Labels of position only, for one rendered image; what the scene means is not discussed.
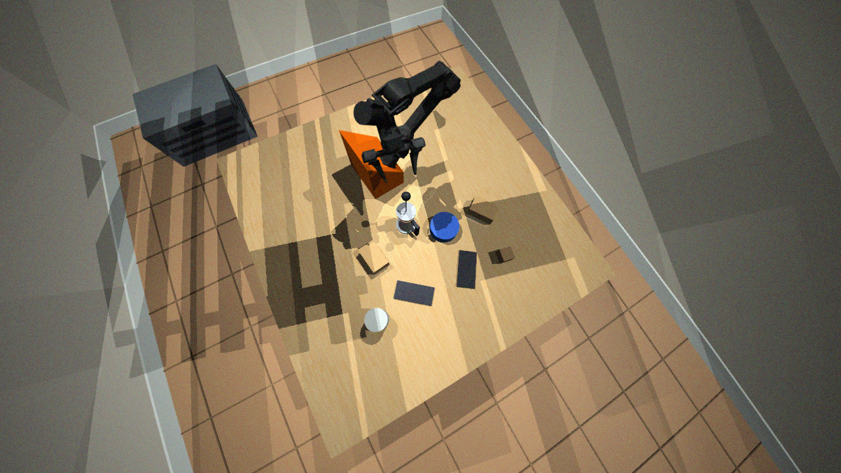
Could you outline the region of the grey cylinder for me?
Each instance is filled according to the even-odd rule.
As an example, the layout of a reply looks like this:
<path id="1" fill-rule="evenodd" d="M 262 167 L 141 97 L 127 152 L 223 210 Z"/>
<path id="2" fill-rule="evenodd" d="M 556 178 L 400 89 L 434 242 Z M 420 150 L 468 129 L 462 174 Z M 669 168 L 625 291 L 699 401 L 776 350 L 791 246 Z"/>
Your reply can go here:
<path id="1" fill-rule="evenodd" d="M 379 308 L 372 308 L 365 314 L 365 326 L 372 332 L 384 329 L 390 321 L 386 311 Z"/>

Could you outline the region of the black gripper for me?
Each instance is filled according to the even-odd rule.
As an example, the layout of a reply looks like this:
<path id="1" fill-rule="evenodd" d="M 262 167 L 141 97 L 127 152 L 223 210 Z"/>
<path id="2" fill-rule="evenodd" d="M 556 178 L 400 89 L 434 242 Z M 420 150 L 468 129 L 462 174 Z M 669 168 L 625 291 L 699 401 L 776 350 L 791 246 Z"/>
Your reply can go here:
<path id="1" fill-rule="evenodd" d="M 389 123 L 389 124 L 386 124 L 386 125 L 382 125 L 382 126 L 378 127 L 377 129 L 378 129 L 379 138 L 380 138 L 380 133 L 384 133 L 385 137 L 387 135 L 392 134 L 391 133 L 392 129 L 396 129 L 396 132 L 398 132 L 398 127 L 397 127 L 396 123 Z M 424 139 L 422 137 L 419 137 L 419 138 L 416 138 L 416 139 L 411 139 L 407 144 L 403 145 L 403 148 L 396 149 L 393 152 L 382 152 L 382 150 L 379 150 L 378 152 L 375 152 L 374 149 L 367 150 L 366 152 L 361 153 L 361 158 L 363 159 L 363 164 L 369 164 L 369 166 L 372 165 L 373 167 L 375 167 L 375 169 L 378 171 L 378 173 L 380 174 L 382 179 L 385 181 L 385 183 L 387 183 L 386 176 L 385 176 L 384 172 L 382 171 L 382 167 L 380 165 L 380 162 L 376 158 L 381 158 L 382 156 L 387 156 L 387 155 L 394 154 L 394 153 L 397 153 L 397 152 L 405 152 L 405 150 L 411 150 L 411 153 L 409 153 L 409 155 L 411 155 L 411 164 L 412 164 L 412 168 L 413 168 L 413 173 L 416 175 L 417 174 L 417 158 L 418 158 L 419 152 L 422 152 L 422 148 L 424 148 L 425 146 L 426 146 L 426 143 L 424 143 Z"/>

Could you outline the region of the blue short cylinder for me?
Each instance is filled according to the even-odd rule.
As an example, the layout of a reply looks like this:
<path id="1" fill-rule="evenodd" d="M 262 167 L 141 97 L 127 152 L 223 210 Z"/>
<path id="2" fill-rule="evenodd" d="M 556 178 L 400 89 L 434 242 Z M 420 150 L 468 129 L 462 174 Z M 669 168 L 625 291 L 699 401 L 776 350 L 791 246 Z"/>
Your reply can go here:
<path id="1" fill-rule="evenodd" d="M 430 234 L 438 242 L 449 242 L 459 232 L 459 220 L 449 212 L 440 212 L 430 222 Z"/>

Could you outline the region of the dark grey flat rectangular pad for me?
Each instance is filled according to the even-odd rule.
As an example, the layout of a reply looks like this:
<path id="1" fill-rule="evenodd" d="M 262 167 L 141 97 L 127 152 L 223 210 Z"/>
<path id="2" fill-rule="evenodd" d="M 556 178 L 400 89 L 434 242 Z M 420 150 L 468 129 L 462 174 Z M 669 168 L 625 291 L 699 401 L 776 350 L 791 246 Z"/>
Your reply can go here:
<path id="1" fill-rule="evenodd" d="M 434 287 L 397 281 L 394 299 L 432 306 Z"/>
<path id="2" fill-rule="evenodd" d="M 457 287 L 475 288 L 477 252 L 459 250 Z"/>

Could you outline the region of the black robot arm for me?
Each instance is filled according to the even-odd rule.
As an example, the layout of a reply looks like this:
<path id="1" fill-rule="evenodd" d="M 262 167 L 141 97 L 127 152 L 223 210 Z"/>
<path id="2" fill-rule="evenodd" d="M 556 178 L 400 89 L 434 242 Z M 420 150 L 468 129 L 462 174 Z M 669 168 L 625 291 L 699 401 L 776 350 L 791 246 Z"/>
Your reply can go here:
<path id="1" fill-rule="evenodd" d="M 378 90 L 372 97 L 360 101 L 353 108 L 355 122 L 360 125 L 376 126 L 376 128 L 389 123 L 395 123 L 394 116 L 407 110 L 413 99 L 426 90 L 432 89 L 429 94 L 418 105 L 412 116 L 403 125 L 392 129 L 390 135 L 385 137 L 380 133 L 380 145 L 382 152 L 393 152 L 403 148 L 413 137 L 414 132 L 422 125 L 434 108 L 441 100 L 451 98 L 460 89 L 461 79 L 449 69 L 443 62 L 438 61 L 433 67 L 425 69 L 410 78 L 392 79 Z M 387 100 L 384 100 L 384 98 Z M 406 158 L 409 150 L 382 156 L 382 165 L 396 168 L 399 158 Z"/>

